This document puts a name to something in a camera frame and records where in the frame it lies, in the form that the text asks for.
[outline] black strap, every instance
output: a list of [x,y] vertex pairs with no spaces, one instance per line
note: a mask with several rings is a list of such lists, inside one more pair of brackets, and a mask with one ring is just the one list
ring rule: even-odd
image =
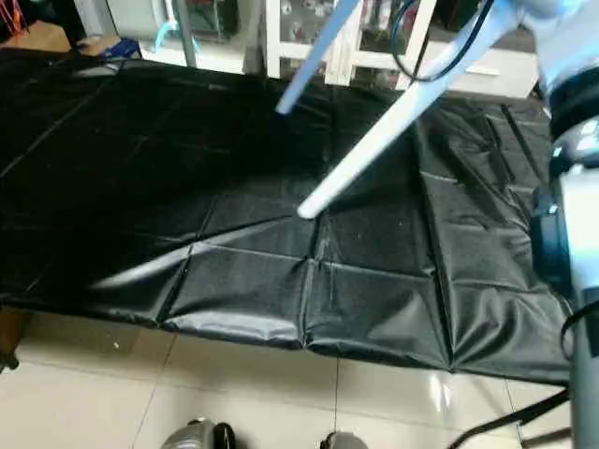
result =
[[524,426],[539,416],[542,416],[545,413],[550,412],[564,404],[569,398],[570,392],[567,388],[565,388],[560,393],[557,393],[547,399],[543,399],[521,410],[517,410],[513,413],[502,416],[501,418],[489,421],[488,423],[481,424],[480,426],[465,431],[453,443],[451,443],[451,445],[449,445],[448,449],[457,449],[476,435],[489,432],[495,428],[507,426],[508,424],[519,423],[521,426]]

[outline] metal leg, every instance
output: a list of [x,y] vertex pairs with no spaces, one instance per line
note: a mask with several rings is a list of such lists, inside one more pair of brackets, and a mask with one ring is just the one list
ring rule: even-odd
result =
[[[437,73],[463,47],[478,19],[473,17],[456,40],[424,70],[423,75]],[[472,63],[477,61],[503,35],[515,30],[519,17],[509,0],[495,0],[478,38],[462,60],[444,77],[429,83],[415,82],[395,102],[360,142],[345,156],[324,181],[301,203],[298,215],[313,219],[326,208],[358,175],[374,161],[395,138],[417,119],[447,87]]]
[[188,67],[197,68],[196,50],[194,48],[194,39],[191,35],[191,22],[189,21],[189,10],[186,0],[177,0],[177,9],[179,10],[179,29],[181,30],[185,62]]

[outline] gray object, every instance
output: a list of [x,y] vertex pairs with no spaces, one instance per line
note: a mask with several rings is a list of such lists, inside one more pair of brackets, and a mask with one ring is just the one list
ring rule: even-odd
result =
[[161,449],[212,449],[214,423],[210,419],[192,421],[173,433]]
[[327,436],[320,449],[368,449],[368,446],[353,433],[335,432]]

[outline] glass shelf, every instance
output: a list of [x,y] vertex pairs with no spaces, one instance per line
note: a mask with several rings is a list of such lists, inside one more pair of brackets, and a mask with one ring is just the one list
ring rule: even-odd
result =
[[281,0],[281,41],[314,44],[333,8],[333,0]]

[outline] blue tube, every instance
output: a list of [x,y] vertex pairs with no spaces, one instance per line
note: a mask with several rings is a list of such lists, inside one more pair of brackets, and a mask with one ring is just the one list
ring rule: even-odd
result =
[[280,114],[288,114],[293,106],[298,101],[303,90],[306,88],[310,79],[318,70],[320,61],[324,56],[325,52],[329,48],[330,44],[335,40],[335,37],[339,33],[339,30],[345,25],[345,22],[349,19],[352,12],[356,8],[358,0],[340,0],[337,7],[333,10],[330,15],[327,24],[320,32],[320,36],[314,43],[308,59],[304,61],[295,76],[291,80],[291,84],[287,87],[287,90],[283,94],[279,104],[277,105],[277,112]]

